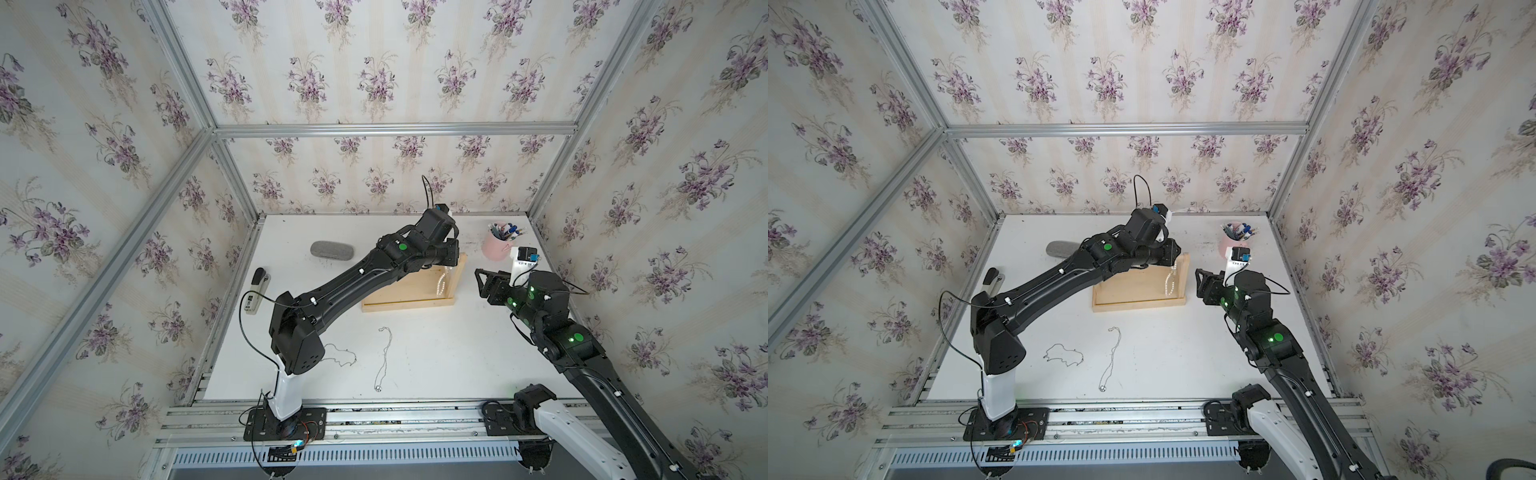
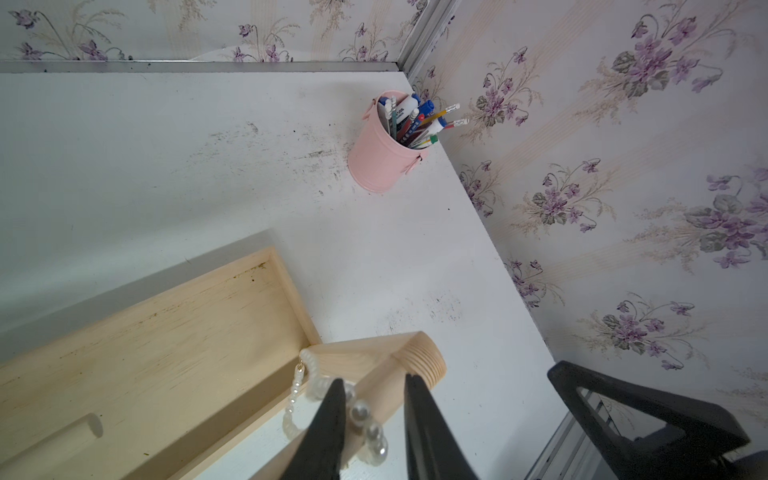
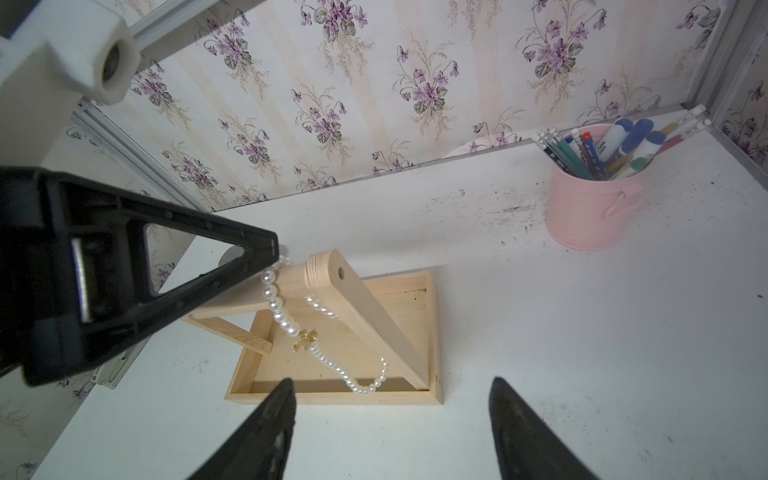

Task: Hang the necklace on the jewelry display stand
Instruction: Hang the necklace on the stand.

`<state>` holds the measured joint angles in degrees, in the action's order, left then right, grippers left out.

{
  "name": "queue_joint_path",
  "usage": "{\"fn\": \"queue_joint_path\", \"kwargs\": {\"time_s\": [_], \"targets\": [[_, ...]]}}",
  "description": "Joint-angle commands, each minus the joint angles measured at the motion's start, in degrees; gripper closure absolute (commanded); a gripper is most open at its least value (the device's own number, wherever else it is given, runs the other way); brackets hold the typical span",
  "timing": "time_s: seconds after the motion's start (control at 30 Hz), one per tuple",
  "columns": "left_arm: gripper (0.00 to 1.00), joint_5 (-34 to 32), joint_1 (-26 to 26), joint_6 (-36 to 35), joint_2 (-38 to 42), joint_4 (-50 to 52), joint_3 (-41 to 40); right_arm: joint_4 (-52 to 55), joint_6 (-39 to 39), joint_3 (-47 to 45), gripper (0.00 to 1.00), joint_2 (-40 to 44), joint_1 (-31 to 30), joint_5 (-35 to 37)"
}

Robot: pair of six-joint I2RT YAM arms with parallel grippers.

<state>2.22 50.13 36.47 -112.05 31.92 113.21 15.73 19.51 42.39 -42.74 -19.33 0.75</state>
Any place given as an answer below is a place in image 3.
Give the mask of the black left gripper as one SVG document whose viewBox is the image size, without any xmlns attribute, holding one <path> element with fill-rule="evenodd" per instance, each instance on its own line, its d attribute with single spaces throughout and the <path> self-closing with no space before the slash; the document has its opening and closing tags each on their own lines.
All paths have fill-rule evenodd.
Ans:
<svg viewBox="0 0 768 480">
<path fill-rule="evenodd" d="M 162 289 L 148 229 L 186 233 Z M 1 169 L 1 370 L 30 386 L 92 370 L 274 264 L 275 232 L 63 172 Z"/>
</svg>

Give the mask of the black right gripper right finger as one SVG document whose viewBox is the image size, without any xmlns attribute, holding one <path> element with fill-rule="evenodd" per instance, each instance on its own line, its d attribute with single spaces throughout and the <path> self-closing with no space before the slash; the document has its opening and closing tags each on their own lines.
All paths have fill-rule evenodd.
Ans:
<svg viewBox="0 0 768 480">
<path fill-rule="evenodd" d="M 491 385 L 489 414 L 503 479 L 596 477 L 501 377 Z"/>
</svg>

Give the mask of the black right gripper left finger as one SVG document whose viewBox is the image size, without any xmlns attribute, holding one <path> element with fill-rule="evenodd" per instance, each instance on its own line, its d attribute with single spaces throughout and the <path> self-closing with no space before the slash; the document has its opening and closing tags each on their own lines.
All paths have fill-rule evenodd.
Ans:
<svg viewBox="0 0 768 480">
<path fill-rule="evenodd" d="M 190 479 L 282 479 L 296 408 L 294 382 L 285 378 Z"/>
</svg>

